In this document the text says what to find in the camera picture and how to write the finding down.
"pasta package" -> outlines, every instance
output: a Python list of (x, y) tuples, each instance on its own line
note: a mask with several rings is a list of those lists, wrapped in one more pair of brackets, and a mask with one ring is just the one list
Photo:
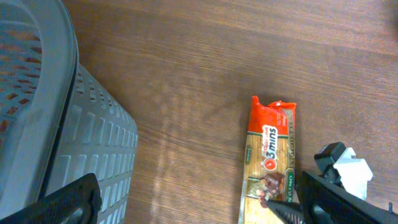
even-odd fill
[(295, 109), (295, 103), (282, 101), (262, 106), (252, 97), (239, 224), (283, 223), (267, 201), (293, 202)]

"black plastic part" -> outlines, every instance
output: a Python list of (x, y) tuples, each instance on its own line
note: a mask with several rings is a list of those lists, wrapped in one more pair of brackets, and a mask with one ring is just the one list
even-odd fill
[(64, 186), (32, 205), (2, 220), (5, 223), (92, 223), (101, 208), (100, 187), (94, 174)]
[(268, 200), (267, 206), (286, 224), (304, 223), (304, 216), (297, 203)]
[(306, 224), (327, 223), (325, 215), (333, 223), (398, 223), (398, 216), (377, 208), (325, 179), (303, 171), (298, 185)]
[(345, 150), (346, 146), (342, 142), (335, 142), (324, 146), (322, 151), (315, 154), (313, 157), (318, 169), (322, 172), (321, 177), (339, 187), (342, 187), (340, 175), (338, 171), (333, 168), (333, 164), (340, 158)]

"spaghetti package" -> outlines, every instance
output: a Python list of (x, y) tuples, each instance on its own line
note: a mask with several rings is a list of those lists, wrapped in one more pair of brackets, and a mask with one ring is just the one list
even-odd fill
[(282, 223), (269, 199), (293, 201), (295, 103), (262, 106), (252, 97), (238, 223)]

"laundry basket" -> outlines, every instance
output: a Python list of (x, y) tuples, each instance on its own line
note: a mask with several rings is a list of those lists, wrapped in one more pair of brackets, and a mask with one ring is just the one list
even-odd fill
[(94, 173), (98, 223), (119, 223), (137, 146), (131, 116), (78, 64), (59, 0), (0, 0), (0, 219)]

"wood grain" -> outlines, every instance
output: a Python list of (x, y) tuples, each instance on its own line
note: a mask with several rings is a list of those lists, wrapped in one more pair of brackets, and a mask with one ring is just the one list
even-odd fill
[(65, 0), (80, 62), (136, 120), (126, 223), (236, 223), (251, 96), (297, 102), (296, 167), (342, 141), (398, 207), (393, 0)]

